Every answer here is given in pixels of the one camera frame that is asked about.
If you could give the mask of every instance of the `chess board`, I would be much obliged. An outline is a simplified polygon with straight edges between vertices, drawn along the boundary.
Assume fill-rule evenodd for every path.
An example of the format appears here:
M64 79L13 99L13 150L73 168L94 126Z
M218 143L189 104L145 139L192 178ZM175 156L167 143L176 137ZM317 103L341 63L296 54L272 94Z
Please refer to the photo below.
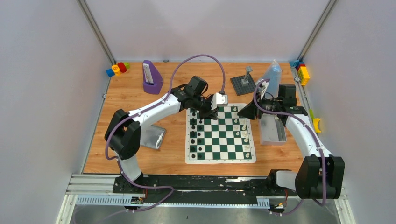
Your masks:
M187 110L185 162L187 164L256 162L250 120L238 116L246 104L220 107L218 120L199 119Z

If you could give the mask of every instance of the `metal floor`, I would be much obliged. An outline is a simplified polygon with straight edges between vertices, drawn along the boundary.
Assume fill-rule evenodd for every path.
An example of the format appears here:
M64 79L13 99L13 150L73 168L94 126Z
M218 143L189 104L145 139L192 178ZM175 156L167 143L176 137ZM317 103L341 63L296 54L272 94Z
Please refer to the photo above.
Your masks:
M289 210L297 204L297 199L288 200ZM326 207L320 207L312 200L305 200L293 214L276 217L262 209L225 208L171 208L157 207L137 213L121 213L106 220L108 215L124 210L121 206L77 205L74 209L75 222L71 224L339 224L336 206L328 200Z

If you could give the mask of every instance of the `gray lego baseplate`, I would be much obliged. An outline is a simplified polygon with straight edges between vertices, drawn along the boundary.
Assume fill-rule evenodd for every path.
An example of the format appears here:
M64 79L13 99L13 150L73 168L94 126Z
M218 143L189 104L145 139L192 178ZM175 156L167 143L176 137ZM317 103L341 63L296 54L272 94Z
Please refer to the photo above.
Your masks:
M247 86L242 86L240 81L244 78L245 76L237 76L234 78L231 78L231 83L233 84L233 87L235 89L236 95L245 95L248 93L252 93L255 91L255 82L253 81L252 76L249 74L247 76L247 80L249 81L249 84Z

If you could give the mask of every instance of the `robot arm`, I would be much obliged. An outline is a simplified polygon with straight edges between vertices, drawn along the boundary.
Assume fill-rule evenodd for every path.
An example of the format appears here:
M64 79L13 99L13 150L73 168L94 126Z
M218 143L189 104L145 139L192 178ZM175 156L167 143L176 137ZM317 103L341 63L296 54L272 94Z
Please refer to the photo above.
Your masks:
M137 110L125 112L119 109L114 113L106 131L105 140L108 139L110 132L118 123L128 116L138 114L120 126L110 139L110 148L117 154L125 175L131 181L136 180L141 175L136 153L140 148L141 133L144 133L147 127L169 115L188 108L198 110L201 119L217 119L218 107L227 106L227 96L215 93L204 98L202 94L207 88L208 84L205 80L194 76L188 84L173 88L166 100L164 99L167 94L157 101ZM145 111L145 109L158 103L160 103L159 106Z
M263 98L265 88L263 85L261 93L257 93L254 97L258 104L265 110L272 112L283 112L293 114L300 118L301 121L284 114L279 114L278 118L283 125L291 132L296 140L304 161L298 172L290 170L271 170L267 178L267 184L274 191L282 191L283 188L289 188L295 191L300 198L320 199L323 197L323 181L322 181L322 160L314 137L305 127L311 124L305 109L297 106L296 87L290 84L279 85L278 97L272 99ZM263 112L258 110L254 101L244 107L238 115L249 119L260 119ZM320 148L325 156L326 166L326 198L337 199L341 194L342 180L344 176L345 163L341 157L335 157L323 145L318 136L313 133L317 139Z

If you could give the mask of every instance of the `gray wall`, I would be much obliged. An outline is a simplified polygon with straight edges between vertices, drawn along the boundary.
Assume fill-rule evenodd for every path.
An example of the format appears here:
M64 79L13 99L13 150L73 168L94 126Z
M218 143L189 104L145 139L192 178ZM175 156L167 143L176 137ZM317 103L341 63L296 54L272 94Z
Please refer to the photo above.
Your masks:
M395 223L396 2L340 0L308 52L322 141L346 163L358 223Z
M75 0L0 2L0 223L54 223L110 66Z
M294 60L328 0L87 0L116 60Z

